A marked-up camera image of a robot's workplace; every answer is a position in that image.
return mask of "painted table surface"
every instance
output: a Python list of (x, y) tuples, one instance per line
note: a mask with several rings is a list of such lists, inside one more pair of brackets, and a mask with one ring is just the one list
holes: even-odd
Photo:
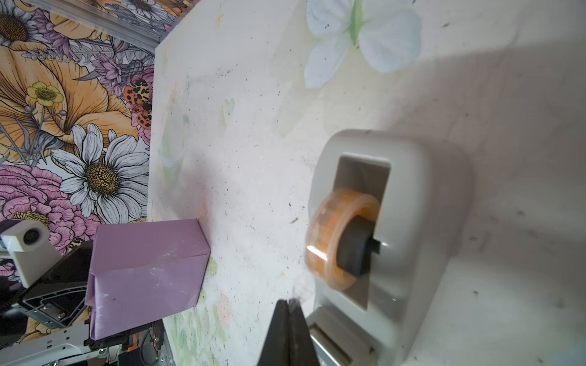
[[(364, 17), (377, 3), (363, 0)], [(349, 17), (352, 1), (338, 4)], [(363, 47), (315, 51), (342, 52), (337, 71), (308, 64), (327, 41), (306, 6), (203, 0), (156, 49), (148, 218), (198, 218), (212, 248), (198, 305), (165, 319), (177, 365), (256, 364), (278, 299), (311, 312), (311, 179), (345, 128), (446, 139), (475, 169), (457, 253), (406, 364), (555, 364), (586, 341), (585, 4), (409, 2), (397, 21), (381, 12), (405, 53), (373, 54), (364, 23)], [(375, 70), (395, 56), (416, 58)]]

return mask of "orange tape roll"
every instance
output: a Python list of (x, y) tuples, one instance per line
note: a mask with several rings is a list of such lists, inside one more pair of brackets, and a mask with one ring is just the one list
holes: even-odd
[(313, 274), (333, 289), (345, 290), (356, 277), (336, 264), (338, 245), (346, 226), (356, 216), (376, 222), (380, 204), (373, 196), (351, 189), (333, 191), (319, 206), (305, 239), (305, 262)]

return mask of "floral wallpaper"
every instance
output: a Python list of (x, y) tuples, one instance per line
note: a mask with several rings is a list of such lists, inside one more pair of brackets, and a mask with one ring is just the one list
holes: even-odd
[(77, 0), (128, 22), (141, 30), (165, 36), (177, 18), (199, 0)]
[[(0, 0), (0, 220), (40, 221), (62, 254), (100, 224), (145, 220), (153, 65), (123, 40)], [(18, 280), (8, 259), (0, 275)]]

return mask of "purple box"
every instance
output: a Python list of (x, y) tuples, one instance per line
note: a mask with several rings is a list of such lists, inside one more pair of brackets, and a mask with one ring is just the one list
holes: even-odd
[(197, 220), (100, 225), (86, 305), (98, 340), (197, 304), (210, 247)]

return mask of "white daisy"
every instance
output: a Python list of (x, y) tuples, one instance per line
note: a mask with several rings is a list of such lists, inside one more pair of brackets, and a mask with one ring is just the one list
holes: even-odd
[(71, 204), (81, 205), (85, 217), (96, 210), (107, 224), (140, 219), (147, 204), (148, 154), (134, 152), (134, 137), (118, 137), (110, 130), (110, 145), (102, 160), (104, 142), (96, 125), (88, 124), (87, 133), (78, 125), (71, 131), (81, 159), (64, 150), (51, 151), (75, 175), (64, 180), (60, 190), (71, 194)]
[(120, 0), (120, 3), (133, 12), (137, 18), (142, 19), (145, 22), (149, 20), (159, 20), (167, 24), (173, 24), (175, 18), (155, 0)]
[(350, 47), (376, 71), (390, 74), (421, 52), (421, 19), (411, 0), (307, 0), (307, 24), (321, 42), (305, 65), (305, 86), (321, 88)]
[(46, 42), (35, 22), (33, 13), (25, 12), (14, 5), (13, 0), (0, 0), (0, 45), (10, 46), (12, 42)]

